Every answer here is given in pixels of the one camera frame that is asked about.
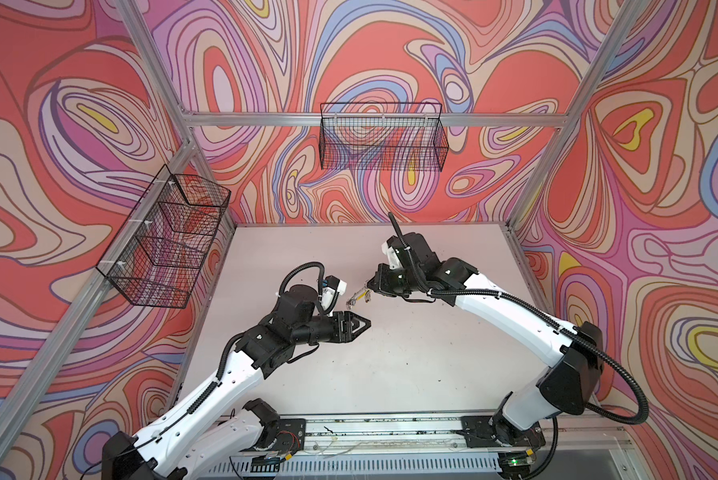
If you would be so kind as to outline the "large keyring with yellow sleeve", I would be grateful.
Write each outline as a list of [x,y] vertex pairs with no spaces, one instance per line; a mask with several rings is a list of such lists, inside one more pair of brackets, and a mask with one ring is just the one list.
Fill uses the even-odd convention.
[[353,294],[346,302],[348,309],[352,309],[361,302],[369,303],[371,301],[372,291],[369,288],[362,288]]

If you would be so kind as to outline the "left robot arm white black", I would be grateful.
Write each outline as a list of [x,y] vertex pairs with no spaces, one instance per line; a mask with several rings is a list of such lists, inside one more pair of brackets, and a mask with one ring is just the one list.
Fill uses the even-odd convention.
[[262,399],[220,418],[277,369],[301,360],[298,346],[315,353],[324,343],[351,343],[371,327],[369,319],[337,310],[345,289],[317,261],[289,272],[272,310],[226,343],[213,374],[137,433],[119,431],[107,440],[97,466],[101,478],[197,479],[239,452],[301,450],[297,431]]

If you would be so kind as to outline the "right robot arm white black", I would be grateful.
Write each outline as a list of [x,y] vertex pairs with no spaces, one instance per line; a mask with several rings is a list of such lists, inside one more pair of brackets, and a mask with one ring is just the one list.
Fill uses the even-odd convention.
[[[395,215],[388,218],[394,234],[382,246],[387,260],[368,281],[369,290],[407,303],[443,302],[475,315],[518,341],[546,367],[521,390],[508,393],[490,417],[463,418],[461,434],[469,447],[536,448],[544,441],[541,421],[551,421],[557,430],[562,414],[579,416],[591,411],[629,426],[648,420],[646,393],[606,352],[603,333],[596,325],[585,322],[577,326],[556,318],[498,286],[460,258],[440,260],[422,234],[405,233]],[[606,369],[633,393],[635,413],[618,414],[593,403]]]

